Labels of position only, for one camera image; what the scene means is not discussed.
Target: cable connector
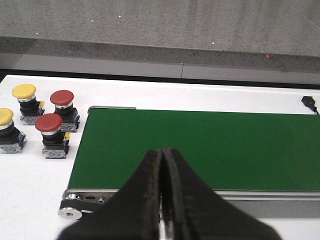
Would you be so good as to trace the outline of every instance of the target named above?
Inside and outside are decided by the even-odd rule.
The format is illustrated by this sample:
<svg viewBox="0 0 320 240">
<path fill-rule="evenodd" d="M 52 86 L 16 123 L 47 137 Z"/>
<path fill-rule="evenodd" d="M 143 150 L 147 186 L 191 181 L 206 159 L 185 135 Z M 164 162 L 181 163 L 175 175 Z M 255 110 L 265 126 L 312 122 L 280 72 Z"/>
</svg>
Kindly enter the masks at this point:
<svg viewBox="0 0 320 240">
<path fill-rule="evenodd" d="M 316 101 L 312 96 L 303 96 L 301 102 L 303 105 L 305 105 L 307 108 L 311 109 L 311 111 L 315 112 L 316 114 L 319 115 L 319 112 L 317 110 Z"/>
</svg>

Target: red push button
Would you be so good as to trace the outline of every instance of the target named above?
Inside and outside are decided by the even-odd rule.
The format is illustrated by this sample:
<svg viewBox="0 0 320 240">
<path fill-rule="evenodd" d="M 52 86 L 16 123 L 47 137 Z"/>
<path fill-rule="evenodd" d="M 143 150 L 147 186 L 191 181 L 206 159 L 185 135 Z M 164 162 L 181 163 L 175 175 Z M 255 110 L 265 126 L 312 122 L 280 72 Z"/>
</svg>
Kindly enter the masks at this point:
<svg viewBox="0 0 320 240">
<path fill-rule="evenodd" d="M 55 105 L 66 106 L 72 102 L 74 97 L 75 96 L 71 91 L 59 90 L 51 95 L 50 101 Z"/>
<path fill-rule="evenodd" d="M 35 121 L 35 128 L 40 132 L 53 132 L 62 124 L 62 117 L 56 113 L 48 113 L 40 116 Z"/>
</svg>

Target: white tabletop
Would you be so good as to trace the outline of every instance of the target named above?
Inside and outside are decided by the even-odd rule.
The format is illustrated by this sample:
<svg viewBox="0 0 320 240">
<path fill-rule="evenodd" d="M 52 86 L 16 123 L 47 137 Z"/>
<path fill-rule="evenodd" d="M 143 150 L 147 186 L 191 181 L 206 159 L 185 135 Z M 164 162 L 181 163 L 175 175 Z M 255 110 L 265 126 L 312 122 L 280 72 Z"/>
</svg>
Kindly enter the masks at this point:
<svg viewBox="0 0 320 240">
<path fill-rule="evenodd" d="M 66 159 L 45 159 L 42 136 L 34 126 L 20 122 L 19 103 L 11 91 L 24 83 L 36 86 L 45 113 L 55 110 L 50 95 L 57 90 L 74 93 L 80 114 L 77 133 L 71 134 Z M 302 103 L 313 96 L 320 106 L 320 91 L 289 88 L 217 86 L 181 83 L 134 82 L 79 78 L 8 75 L 0 83 L 0 108 L 10 108 L 14 124 L 26 134 L 22 153 L 0 155 L 0 240 L 55 239 L 73 220 L 57 215 L 66 190 L 90 106 L 137 109 L 313 114 Z M 260 218 L 284 240 L 320 239 L 319 218 Z"/>
</svg>

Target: yellow push button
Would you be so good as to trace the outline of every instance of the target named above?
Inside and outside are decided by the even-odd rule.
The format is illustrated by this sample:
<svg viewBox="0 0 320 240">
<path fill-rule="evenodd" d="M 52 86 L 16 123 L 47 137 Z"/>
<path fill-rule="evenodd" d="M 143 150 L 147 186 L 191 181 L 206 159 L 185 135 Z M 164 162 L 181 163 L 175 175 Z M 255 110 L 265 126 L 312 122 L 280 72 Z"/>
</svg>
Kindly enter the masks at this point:
<svg viewBox="0 0 320 240">
<path fill-rule="evenodd" d="M 28 99 L 35 95 L 36 87 L 32 84 L 21 84 L 12 90 L 12 95 L 17 99 Z"/>
<path fill-rule="evenodd" d="M 0 126 L 7 125 L 14 117 L 14 112 L 9 108 L 0 108 Z"/>
</svg>

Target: gray countertop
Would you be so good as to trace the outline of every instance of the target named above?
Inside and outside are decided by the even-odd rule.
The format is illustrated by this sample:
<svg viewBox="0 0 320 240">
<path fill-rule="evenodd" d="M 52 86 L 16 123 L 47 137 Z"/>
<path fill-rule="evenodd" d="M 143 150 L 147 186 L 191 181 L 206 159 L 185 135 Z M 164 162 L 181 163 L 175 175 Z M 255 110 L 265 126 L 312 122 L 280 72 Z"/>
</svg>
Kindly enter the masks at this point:
<svg viewBox="0 0 320 240">
<path fill-rule="evenodd" d="M 31 55 L 320 73 L 320 1 L 0 0 L 0 13 L 0 68 Z"/>
</svg>

